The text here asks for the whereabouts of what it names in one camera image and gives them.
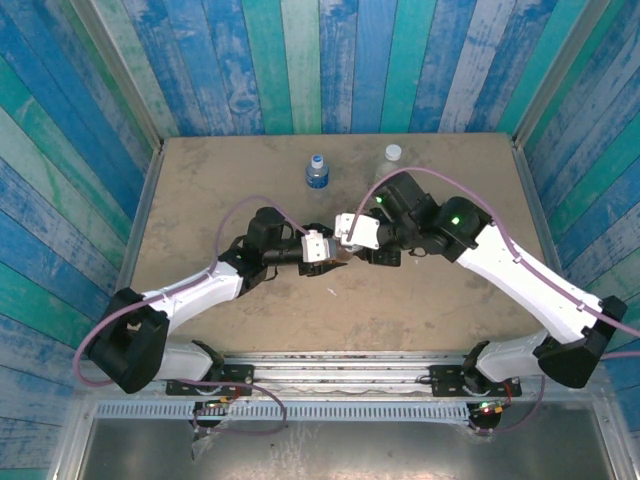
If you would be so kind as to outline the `orange juice bottle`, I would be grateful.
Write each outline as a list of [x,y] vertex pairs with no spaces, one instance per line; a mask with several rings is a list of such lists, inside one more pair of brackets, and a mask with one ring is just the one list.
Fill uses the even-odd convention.
[[329,261],[336,260],[339,262],[348,263],[349,261],[347,261],[344,258],[344,251],[347,249],[360,249],[359,246],[344,246],[341,244],[339,239],[335,239],[335,238],[330,238],[328,240],[328,244],[329,244],[329,251],[330,251]]

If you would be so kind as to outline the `blue label water bottle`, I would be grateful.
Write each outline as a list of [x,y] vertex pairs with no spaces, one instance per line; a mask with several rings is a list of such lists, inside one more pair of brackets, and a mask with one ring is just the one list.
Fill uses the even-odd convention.
[[311,166],[311,158],[305,168],[305,182],[311,199],[320,201],[328,191],[330,168],[324,160],[324,166],[321,169],[314,169]]

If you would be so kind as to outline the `green label clear bottle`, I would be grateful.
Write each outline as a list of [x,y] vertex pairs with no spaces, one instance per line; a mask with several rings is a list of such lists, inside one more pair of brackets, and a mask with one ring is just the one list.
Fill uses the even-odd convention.
[[383,177],[395,171],[399,166],[400,166],[400,160],[396,162],[388,161],[385,158],[385,151],[384,151],[384,159],[376,168],[374,181],[375,182],[380,181]]

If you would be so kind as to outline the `small electronics board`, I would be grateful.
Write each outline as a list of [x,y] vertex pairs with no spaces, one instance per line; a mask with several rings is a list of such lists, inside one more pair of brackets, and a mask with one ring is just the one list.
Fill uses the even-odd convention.
[[468,423],[478,435],[491,434],[500,424],[503,412],[512,405],[511,398],[469,403]]
[[193,417],[191,419],[194,434],[196,436],[211,434],[213,430],[222,423],[222,421],[201,420],[201,417],[207,412],[217,413],[219,416],[224,417],[232,403],[233,401],[229,397],[221,397],[219,399],[208,400],[205,402],[196,402],[193,409]]

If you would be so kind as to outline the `steel sheet panel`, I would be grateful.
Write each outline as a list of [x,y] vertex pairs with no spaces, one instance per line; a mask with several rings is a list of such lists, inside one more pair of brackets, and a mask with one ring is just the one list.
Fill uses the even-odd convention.
[[451,425],[295,422],[193,440],[180,421],[100,420],[81,480],[614,480],[585,411],[546,409],[510,433]]

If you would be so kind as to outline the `aluminium mounting rail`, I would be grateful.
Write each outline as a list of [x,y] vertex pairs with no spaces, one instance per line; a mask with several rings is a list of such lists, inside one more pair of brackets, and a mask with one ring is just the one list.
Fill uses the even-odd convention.
[[[263,388],[282,401],[478,401],[477,397],[435,397],[429,380],[434,365],[459,365],[457,352],[272,352],[228,355],[224,366],[253,365],[251,395]],[[169,396],[166,382],[153,380],[129,395],[175,399],[215,396]]]

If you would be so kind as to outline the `aluminium table side rail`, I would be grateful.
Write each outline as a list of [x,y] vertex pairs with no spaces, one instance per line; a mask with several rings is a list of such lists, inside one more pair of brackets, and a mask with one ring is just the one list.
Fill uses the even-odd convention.
[[164,146],[156,149],[152,155],[112,296],[132,283],[164,156]]
[[521,147],[517,147],[514,142],[511,143],[511,152],[545,263],[552,271],[562,276],[563,270],[531,171],[529,169],[525,152]]

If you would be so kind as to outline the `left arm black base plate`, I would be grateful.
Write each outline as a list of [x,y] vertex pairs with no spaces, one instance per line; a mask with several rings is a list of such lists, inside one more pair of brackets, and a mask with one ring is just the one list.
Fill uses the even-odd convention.
[[203,386],[179,380],[169,380],[166,382],[165,393],[169,396],[250,396],[251,388],[249,385],[253,383],[254,371],[253,365],[212,366],[200,379],[200,382],[241,383],[243,387]]

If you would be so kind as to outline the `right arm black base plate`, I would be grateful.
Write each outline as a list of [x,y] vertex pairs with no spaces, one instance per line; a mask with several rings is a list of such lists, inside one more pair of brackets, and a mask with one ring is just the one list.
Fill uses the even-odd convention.
[[459,365],[434,365],[429,380],[435,397],[520,397],[519,383],[511,379],[493,382],[476,369],[464,370]]

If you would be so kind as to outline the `aluminium corner post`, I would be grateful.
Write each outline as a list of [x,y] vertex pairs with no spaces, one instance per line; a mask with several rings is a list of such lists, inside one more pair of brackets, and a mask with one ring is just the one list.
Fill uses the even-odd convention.
[[564,41],[536,88],[531,102],[514,129],[512,143],[517,150],[524,149],[524,145],[531,137],[545,109],[559,90],[571,65],[610,2],[611,0],[585,0],[583,8],[566,34]]
[[83,26],[91,37],[107,69],[120,88],[129,108],[138,122],[146,140],[154,150],[162,146],[162,138],[151,118],[133,75],[126,65],[124,56],[116,46],[113,35],[99,13],[96,0],[70,0]]

